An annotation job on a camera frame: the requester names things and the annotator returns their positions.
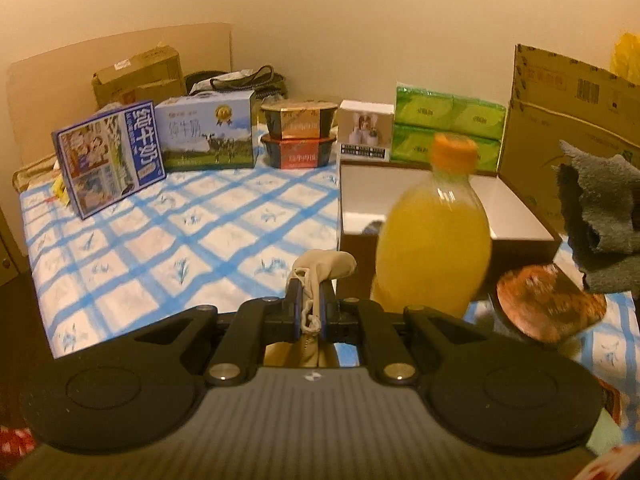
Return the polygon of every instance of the brown packaged box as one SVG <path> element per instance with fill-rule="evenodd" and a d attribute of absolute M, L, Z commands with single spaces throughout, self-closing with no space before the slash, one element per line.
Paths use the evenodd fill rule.
<path fill-rule="evenodd" d="M 103 68 L 94 74 L 92 85 L 98 108 L 115 101 L 152 100 L 157 105 L 186 94 L 180 56 L 170 46 L 158 46 Z"/>
<path fill-rule="evenodd" d="M 428 176 L 425 164 L 340 161 L 339 248 L 351 253 L 358 267 L 337 282 L 338 298 L 368 298 L 375 273 L 378 229 L 405 190 Z M 470 178 L 489 220 L 492 255 L 478 299 L 511 269 L 551 263 L 561 238 L 527 206 L 500 172 L 479 172 Z"/>
<path fill-rule="evenodd" d="M 500 174 L 564 232 L 559 140 L 591 155 L 617 153 L 640 168 L 640 86 L 601 68 L 518 45 Z"/>

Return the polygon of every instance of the orange bottle cap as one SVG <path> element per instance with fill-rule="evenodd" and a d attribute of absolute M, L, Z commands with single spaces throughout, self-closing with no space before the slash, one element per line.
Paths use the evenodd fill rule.
<path fill-rule="evenodd" d="M 431 147 L 431 165 L 451 173 L 471 174 L 478 162 L 478 146 L 465 136 L 436 134 Z"/>

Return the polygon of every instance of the metal screw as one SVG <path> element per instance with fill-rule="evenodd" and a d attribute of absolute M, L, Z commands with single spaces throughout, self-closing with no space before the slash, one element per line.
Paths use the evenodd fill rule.
<path fill-rule="evenodd" d="M 218 363 L 209 368 L 209 375 L 220 381 L 228 381 L 240 375 L 240 368 L 233 363 Z"/>
<path fill-rule="evenodd" d="M 415 375 L 415 368 L 407 363 L 392 363 L 385 366 L 384 373 L 389 379 L 402 381 L 413 377 Z"/>

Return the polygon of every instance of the white and blue tablecloth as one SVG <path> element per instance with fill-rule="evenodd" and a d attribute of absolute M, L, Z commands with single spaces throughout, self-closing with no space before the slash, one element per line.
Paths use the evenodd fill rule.
<path fill-rule="evenodd" d="M 337 247 L 335 165 L 170 173 L 85 221 L 50 184 L 20 200 L 55 357 L 198 304 L 282 296 L 300 254 Z"/>

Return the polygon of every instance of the snack box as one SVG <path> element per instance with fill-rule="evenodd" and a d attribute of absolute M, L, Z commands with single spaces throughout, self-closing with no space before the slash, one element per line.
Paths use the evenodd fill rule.
<path fill-rule="evenodd" d="M 335 136 L 321 139 L 273 139 L 271 134 L 260 138 L 269 156 L 269 165 L 280 170 L 320 168 L 331 158 Z"/>
<path fill-rule="evenodd" d="M 345 100 L 336 118 L 342 158 L 389 160 L 393 105 Z"/>
<path fill-rule="evenodd" d="M 255 164 L 253 90 L 200 92 L 156 107 L 167 171 L 252 168 Z"/>
<path fill-rule="evenodd" d="M 83 220 L 166 176 L 151 101 L 51 136 L 70 202 Z"/>
<path fill-rule="evenodd" d="M 505 116 L 499 104 L 404 84 L 396 87 L 397 124 L 501 140 Z"/>
<path fill-rule="evenodd" d="M 429 150 L 436 130 L 394 124 L 391 160 L 403 162 L 429 162 Z M 478 146 L 478 164 L 481 171 L 496 171 L 500 157 L 500 141 L 482 137 L 466 136 Z"/>
<path fill-rule="evenodd" d="M 271 139 L 320 139 L 328 137 L 338 105 L 326 101 L 281 100 L 261 109 Z"/>

